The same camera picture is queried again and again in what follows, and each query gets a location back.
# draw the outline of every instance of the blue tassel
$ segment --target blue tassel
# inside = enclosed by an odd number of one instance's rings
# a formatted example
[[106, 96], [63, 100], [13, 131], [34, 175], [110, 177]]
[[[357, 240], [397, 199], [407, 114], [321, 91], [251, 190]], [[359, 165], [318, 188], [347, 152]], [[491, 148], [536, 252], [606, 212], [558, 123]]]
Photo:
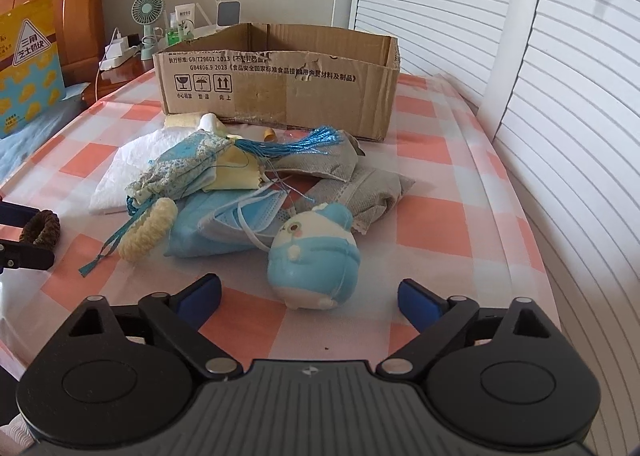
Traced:
[[324, 151], [317, 150], [316, 147], [334, 146], [340, 144], [342, 137], [334, 128], [322, 126], [310, 132], [305, 138], [290, 144], [276, 144], [273, 142], [254, 142], [239, 138], [235, 140], [234, 145], [249, 154], [258, 158], [281, 158], [290, 154], [301, 152], [314, 152], [326, 154]]
[[127, 213], [129, 216], [135, 216], [138, 209], [133, 204], [133, 198], [131, 196], [127, 196]]
[[[82, 277], [88, 276], [89, 273], [98, 265], [100, 260], [106, 258], [107, 256], [110, 256], [115, 251], [115, 249], [118, 248], [118, 245], [120, 244], [120, 240], [124, 236], [125, 232], [127, 232], [127, 230], [129, 230], [129, 227], [132, 226], [133, 223], [140, 216], [142, 216], [142, 214], [145, 213], [145, 211], [149, 207], [151, 207], [151, 205], [153, 205], [156, 202], [156, 199], [158, 198], [157, 197], [149, 198], [142, 205], [140, 205], [140, 208], [136, 210], [136, 212], [133, 214], [131, 219], [128, 222], [126, 222], [123, 226], [121, 226], [118, 230], [116, 230], [111, 235], [111, 237], [104, 242], [104, 244], [102, 245], [102, 248], [100, 249], [100, 252], [98, 252], [98, 255], [95, 256], [95, 259], [91, 262], [88, 262], [85, 266], [78, 268], [78, 272], [80, 272], [80, 275]], [[129, 198], [127, 198], [127, 207], [128, 206], [129, 206]], [[111, 248], [106, 254], [103, 254], [103, 252], [109, 245], [111, 245]]]

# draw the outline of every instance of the mint green fan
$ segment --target mint green fan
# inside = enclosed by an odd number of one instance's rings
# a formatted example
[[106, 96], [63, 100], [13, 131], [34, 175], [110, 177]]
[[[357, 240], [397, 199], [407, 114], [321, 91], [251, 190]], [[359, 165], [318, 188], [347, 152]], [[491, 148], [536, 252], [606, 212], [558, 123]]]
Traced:
[[164, 10], [164, 0], [135, 0], [131, 7], [131, 17], [133, 20], [144, 25], [144, 35], [142, 37], [142, 50], [140, 58], [143, 61], [149, 60], [158, 51], [158, 36], [154, 31], [154, 23], [160, 19]]

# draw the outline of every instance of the yellow cloth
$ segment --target yellow cloth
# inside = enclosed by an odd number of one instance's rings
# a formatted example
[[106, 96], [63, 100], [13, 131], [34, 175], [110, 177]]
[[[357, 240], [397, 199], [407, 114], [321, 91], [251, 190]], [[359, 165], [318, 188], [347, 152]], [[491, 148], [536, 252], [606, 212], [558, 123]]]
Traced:
[[257, 158], [236, 146], [231, 146], [216, 162], [215, 181], [202, 190], [208, 192], [215, 189], [257, 189], [261, 181]]
[[[209, 112], [167, 115], [164, 118], [164, 126], [166, 128], [197, 128], [200, 125], [200, 119], [207, 113]], [[226, 136], [226, 132], [225, 125], [216, 117], [216, 134], [218, 136]]]

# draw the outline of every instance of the pink checkered fabric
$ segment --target pink checkered fabric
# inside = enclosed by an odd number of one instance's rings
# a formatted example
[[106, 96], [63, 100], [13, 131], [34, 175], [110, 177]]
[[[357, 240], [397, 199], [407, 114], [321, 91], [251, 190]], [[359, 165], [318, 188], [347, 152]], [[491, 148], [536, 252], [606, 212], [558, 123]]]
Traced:
[[[362, 143], [374, 165], [417, 180], [398, 207], [356, 237], [362, 253], [353, 297], [333, 311], [290, 311], [266, 280], [259, 250], [175, 259], [156, 248], [138, 264], [113, 255], [83, 279], [78, 268], [127, 219], [91, 216], [94, 189], [118, 147], [162, 126], [153, 72], [124, 86], [53, 137], [2, 187], [7, 201], [52, 209], [61, 219], [56, 264], [48, 272], [2, 276], [0, 363], [15, 375], [87, 295], [130, 304], [151, 292], [176, 293], [207, 272], [223, 281], [223, 301], [202, 334], [237, 357], [366, 359], [372, 364], [414, 337], [398, 311], [398, 283], [411, 277], [441, 296], [482, 306], [535, 299], [559, 324], [533, 235], [502, 163], [463, 99], [443, 78], [401, 75], [386, 140]], [[0, 236], [19, 230], [4, 227]]]

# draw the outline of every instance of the blue face mask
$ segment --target blue face mask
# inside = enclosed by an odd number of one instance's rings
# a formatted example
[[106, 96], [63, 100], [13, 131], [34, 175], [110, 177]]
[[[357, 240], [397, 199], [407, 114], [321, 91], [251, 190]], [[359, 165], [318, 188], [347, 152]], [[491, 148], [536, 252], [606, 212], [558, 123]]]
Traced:
[[271, 245], [288, 218], [279, 213], [286, 198], [286, 191], [270, 185], [258, 190], [197, 192], [180, 210], [165, 255], [194, 258]]

